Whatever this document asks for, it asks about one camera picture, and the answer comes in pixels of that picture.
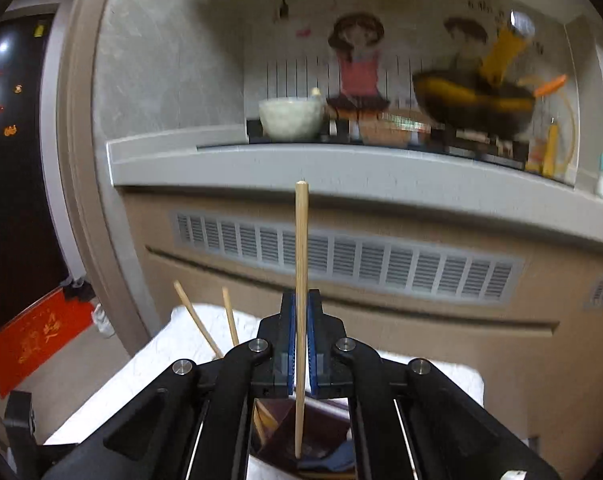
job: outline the white cloth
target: white cloth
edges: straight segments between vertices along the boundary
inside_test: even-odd
[[[197,304],[195,310],[219,348],[226,354],[232,348],[226,311],[223,307]],[[240,342],[257,336],[259,321],[255,316],[234,311],[235,325]],[[379,352],[381,357],[407,363],[412,358]],[[82,407],[53,433],[46,444],[72,444],[82,442],[97,428],[117,413],[150,382],[178,359],[188,358],[195,363],[206,363],[214,352],[199,332],[197,325],[184,306],[173,309],[170,322],[140,350],[121,370],[102,386]],[[484,383],[480,374],[464,365],[433,361],[476,402],[483,405]],[[249,457],[247,478],[251,480],[288,480],[286,473]]]

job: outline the ceramic bowl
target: ceramic bowl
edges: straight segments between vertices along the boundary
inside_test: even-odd
[[[317,97],[280,97],[259,103],[264,133],[274,140],[312,139],[324,118],[324,102]]]

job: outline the black door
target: black door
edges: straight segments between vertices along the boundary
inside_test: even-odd
[[[39,89],[52,14],[0,22],[0,328],[67,276],[48,209]]]

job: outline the red rug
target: red rug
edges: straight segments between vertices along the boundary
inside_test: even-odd
[[[29,307],[0,330],[2,399],[92,323],[93,306],[66,301],[60,288]]]

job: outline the orange handle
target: orange handle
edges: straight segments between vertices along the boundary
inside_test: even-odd
[[[544,97],[544,95],[549,95],[555,93],[559,90],[563,85],[566,84],[568,80],[568,76],[566,74],[560,75],[559,77],[553,79],[552,81],[546,83],[545,85],[540,86],[536,90],[533,91],[533,95],[537,97]]]

